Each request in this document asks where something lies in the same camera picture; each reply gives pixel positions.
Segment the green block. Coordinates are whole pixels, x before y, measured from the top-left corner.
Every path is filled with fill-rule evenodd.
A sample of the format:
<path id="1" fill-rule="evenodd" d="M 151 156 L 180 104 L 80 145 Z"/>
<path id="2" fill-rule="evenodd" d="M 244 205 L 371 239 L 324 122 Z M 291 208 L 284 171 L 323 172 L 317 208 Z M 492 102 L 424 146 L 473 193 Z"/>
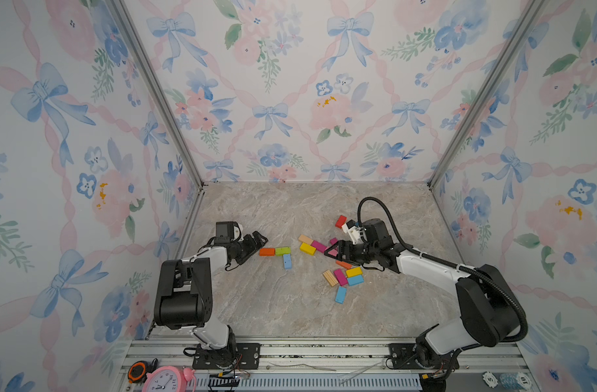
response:
<path id="1" fill-rule="evenodd" d="M 276 248 L 275 249 L 275 255 L 276 256 L 284 256 L 284 255 L 288 255 L 291 253 L 291 248 L 290 247 L 282 247 L 282 248 Z"/>

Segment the tan block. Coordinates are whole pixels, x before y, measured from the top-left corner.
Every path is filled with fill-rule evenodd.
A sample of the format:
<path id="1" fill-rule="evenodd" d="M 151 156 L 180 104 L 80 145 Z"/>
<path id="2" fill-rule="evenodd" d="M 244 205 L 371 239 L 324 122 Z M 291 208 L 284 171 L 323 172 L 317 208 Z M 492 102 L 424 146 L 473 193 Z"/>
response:
<path id="1" fill-rule="evenodd" d="M 322 273 L 322 275 L 330 287 L 335 287 L 338 285 L 337 278 L 331 270 L 326 270 Z"/>
<path id="2" fill-rule="evenodd" d="M 312 238 L 309 238 L 309 237 L 307 237 L 306 235 L 300 235 L 300 236 L 299 236 L 299 238 L 298 238 L 298 240 L 299 240 L 301 243 L 306 243 L 306 244 L 308 244 L 308 245 L 312 245 L 312 243 L 313 243 L 313 239 L 312 239 Z"/>

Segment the light blue block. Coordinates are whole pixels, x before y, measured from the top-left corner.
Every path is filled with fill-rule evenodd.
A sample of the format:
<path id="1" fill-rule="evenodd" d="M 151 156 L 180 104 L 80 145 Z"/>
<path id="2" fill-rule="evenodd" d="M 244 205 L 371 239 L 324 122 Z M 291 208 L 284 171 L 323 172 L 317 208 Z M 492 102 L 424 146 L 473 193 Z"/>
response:
<path id="1" fill-rule="evenodd" d="M 284 268 L 286 270 L 291 270 L 292 269 L 292 259 L 291 259 L 291 255 L 290 254 L 285 254 L 283 256 L 283 263 L 284 263 Z"/>

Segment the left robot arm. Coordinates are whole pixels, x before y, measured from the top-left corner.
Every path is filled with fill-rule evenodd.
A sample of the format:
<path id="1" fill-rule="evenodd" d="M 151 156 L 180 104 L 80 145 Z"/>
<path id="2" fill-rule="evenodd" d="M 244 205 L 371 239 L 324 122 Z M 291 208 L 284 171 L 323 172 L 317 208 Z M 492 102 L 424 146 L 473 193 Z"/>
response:
<path id="1" fill-rule="evenodd" d="M 234 221 L 216 224 L 215 236 L 194 255 L 165 261 L 154 305 L 154 323 L 179 330 L 191 328 L 195 346 L 183 349 L 195 370 L 256 370 L 259 368 L 259 343 L 239 343 L 232 328 L 213 313 L 212 275 L 234 262 L 243 265 L 262 250 L 268 239 L 255 231 L 244 234 Z"/>

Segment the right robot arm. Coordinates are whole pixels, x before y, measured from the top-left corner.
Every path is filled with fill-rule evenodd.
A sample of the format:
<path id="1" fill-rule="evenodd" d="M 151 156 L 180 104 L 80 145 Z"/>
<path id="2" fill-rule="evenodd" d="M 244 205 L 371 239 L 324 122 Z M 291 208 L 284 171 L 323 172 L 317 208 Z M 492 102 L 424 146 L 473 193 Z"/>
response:
<path id="1" fill-rule="evenodd" d="M 379 219 L 350 221 L 345 232 L 349 240 L 330 245 L 325 256 L 360 267 L 375 261 L 382 270 L 421 279 L 456 297 L 459 315 L 415 340 L 410 358 L 421 368 L 446 368 L 463 351 L 526 337 L 525 310 L 496 267 L 470 267 L 424 253 L 390 234 Z"/>

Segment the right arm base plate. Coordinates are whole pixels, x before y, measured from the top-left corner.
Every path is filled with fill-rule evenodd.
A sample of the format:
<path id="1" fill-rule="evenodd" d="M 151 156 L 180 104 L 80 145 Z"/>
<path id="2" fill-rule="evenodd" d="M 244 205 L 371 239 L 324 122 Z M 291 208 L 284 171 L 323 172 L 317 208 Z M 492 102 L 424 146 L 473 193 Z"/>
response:
<path id="1" fill-rule="evenodd" d="M 425 359 L 416 353 L 415 343 L 390 343 L 386 357 L 386 368 L 390 370 L 420 370 L 441 372 L 446 371 L 451 364 L 453 369 L 460 369 L 458 359 L 451 361 L 452 354 Z"/>

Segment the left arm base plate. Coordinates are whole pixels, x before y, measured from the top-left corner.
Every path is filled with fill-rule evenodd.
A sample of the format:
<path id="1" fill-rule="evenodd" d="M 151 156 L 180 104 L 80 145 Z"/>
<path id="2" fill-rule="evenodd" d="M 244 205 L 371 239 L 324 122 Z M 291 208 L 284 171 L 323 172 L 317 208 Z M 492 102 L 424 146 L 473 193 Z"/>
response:
<path id="1" fill-rule="evenodd" d="M 195 370 L 257 370 L 259 368 L 261 345 L 259 343 L 229 344 L 220 350 L 203 350 L 196 347 L 192 357 Z"/>

